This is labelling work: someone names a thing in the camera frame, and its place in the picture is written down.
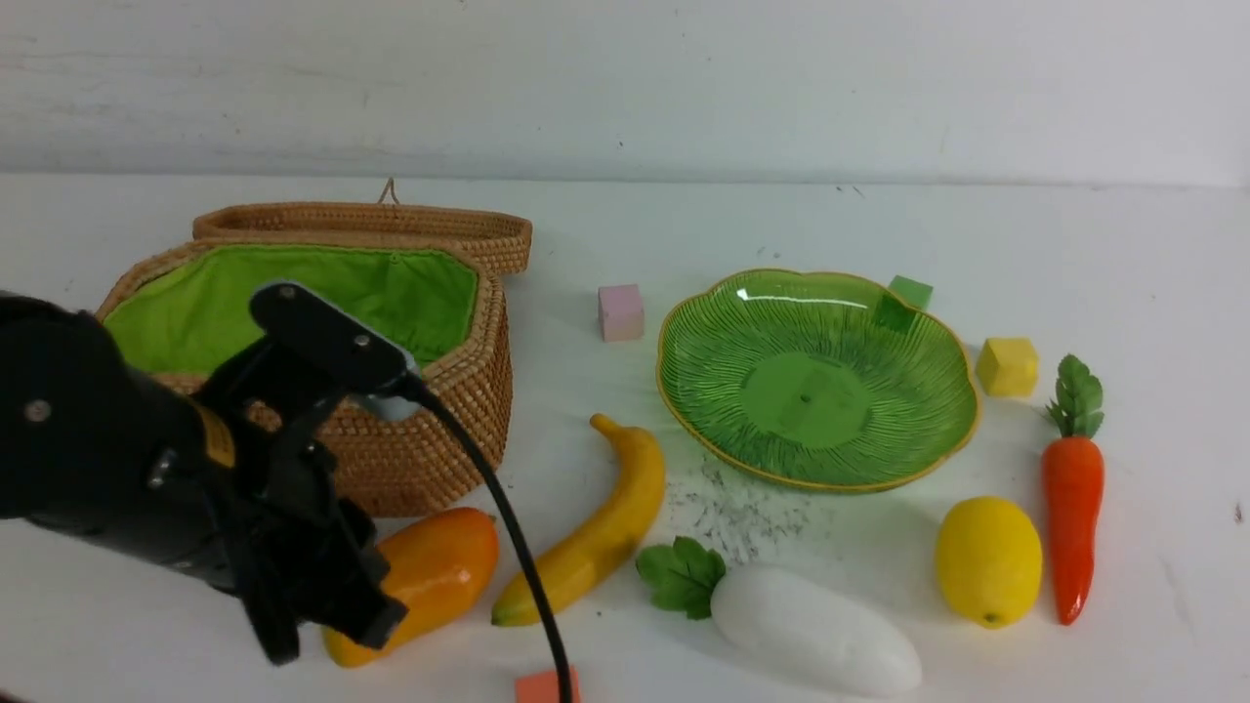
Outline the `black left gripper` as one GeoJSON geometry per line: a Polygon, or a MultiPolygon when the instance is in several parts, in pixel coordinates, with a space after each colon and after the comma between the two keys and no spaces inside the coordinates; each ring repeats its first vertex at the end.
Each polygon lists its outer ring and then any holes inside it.
{"type": "Polygon", "coordinates": [[[298,615],[380,650],[409,613],[382,588],[392,569],[376,529],[334,487],[338,459],[318,439],[350,387],[338,364],[262,336],[214,372],[192,399],[222,410],[244,457],[240,493],[248,544],[238,553],[238,599],[268,660],[301,653],[298,615]]]}

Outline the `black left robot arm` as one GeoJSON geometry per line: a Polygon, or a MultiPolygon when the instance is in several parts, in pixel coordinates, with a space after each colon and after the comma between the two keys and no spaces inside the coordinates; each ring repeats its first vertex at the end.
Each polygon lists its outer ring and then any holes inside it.
{"type": "Polygon", "coordinates": [[[235,598],[275,665],[299,657],[304,623],[379,649],[406,605],[316,435],[402,355],[292,283],[250,311],[262,338],[186,395],[88,311],[4,293],[2,517],[235,598]]]}

